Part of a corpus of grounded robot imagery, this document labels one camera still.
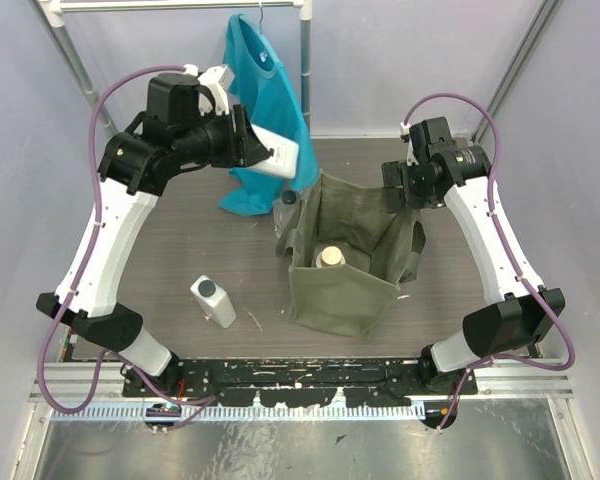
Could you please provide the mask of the white bottle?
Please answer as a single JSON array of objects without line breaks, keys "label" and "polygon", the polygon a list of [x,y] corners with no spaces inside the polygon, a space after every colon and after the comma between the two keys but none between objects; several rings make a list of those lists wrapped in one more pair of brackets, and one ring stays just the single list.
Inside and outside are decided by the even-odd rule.
[{"label": "white bottle", "polygon": [[299,145],[260,126],[253,125],[252,128],[260,142],[273,153],[266,160],[249,167],[249,170],[277,178],[293,179],[296,175]]},{"label": "white bottle", "polygon": [[228,293],[206,275],[200,276],[190,287],[203,312],[220,327],[227,329],[237,314]]}]

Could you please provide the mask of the clear bottle black cap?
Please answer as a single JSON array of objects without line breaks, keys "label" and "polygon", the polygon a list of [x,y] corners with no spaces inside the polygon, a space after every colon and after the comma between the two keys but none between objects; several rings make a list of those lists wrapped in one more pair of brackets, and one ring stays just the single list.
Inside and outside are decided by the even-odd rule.
[{"label": "clear bottle black cap", "polygon": [[287,189],[273,202],[274,232],[280,238],[300,201],[300,193]]}]

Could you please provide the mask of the olive canvas bag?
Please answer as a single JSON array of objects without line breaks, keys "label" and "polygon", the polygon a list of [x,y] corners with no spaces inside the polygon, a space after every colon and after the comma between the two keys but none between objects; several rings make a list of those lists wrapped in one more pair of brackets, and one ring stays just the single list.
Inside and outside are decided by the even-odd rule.
[{"label": "olive canvas bag", "polygon": [[[288,319],[335,335],[364,338],[417,276],[426,243],[419,210],[386,211],[381,187],[362,187],[322,173],[300,194],[276,245],[288,256]],[[344,265],[316,268],[316,254],[339,247]]]}]

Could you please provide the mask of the beige round bottle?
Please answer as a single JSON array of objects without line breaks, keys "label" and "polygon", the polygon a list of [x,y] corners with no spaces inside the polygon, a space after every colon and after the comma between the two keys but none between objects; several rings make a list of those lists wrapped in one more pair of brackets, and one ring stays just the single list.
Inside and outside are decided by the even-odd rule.
[{"label": "beige round bottle", "polygon": [[321,249],[315,257],[316,268],[330,268],[346,263],[346,258],[343,251],[335,246],[330,245]]}]

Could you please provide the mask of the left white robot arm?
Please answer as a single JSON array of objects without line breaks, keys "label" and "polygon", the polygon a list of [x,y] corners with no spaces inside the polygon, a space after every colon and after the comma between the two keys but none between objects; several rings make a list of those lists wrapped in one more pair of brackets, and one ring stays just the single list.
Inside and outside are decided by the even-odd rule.
[{"label": "left white robot arm", "polygon": [[136,238],[172,178],[207,166],[249,173],[265,163],[279,167],[290,151],[284,143],[251,124],[240,105],[223,113],[139,113],[107,143],[95,173],[91,223],[63,280],[39,295],[37,310],[139,367],[156,395],[174,393],[180,372],[172,351],[117,300]]}]

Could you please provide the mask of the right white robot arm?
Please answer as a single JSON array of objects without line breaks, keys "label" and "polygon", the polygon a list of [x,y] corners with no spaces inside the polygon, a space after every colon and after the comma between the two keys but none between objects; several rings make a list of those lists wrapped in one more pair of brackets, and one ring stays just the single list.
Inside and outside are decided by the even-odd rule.
[{"label": "right white robot arm", "polygon": [[518,350],[538,344],[557,327],[566,299],[560,289],[545,286],[525,257],[501,207],[485,150],[442,142],[422,148],[414,163],[386,162],[381,171],[390,209],[407,205],[451,211],[483,289],[484,307],[467,314],[457,333],[422,349],[422,388],[442,393],[461,371],[491,359],[529,363]]}]

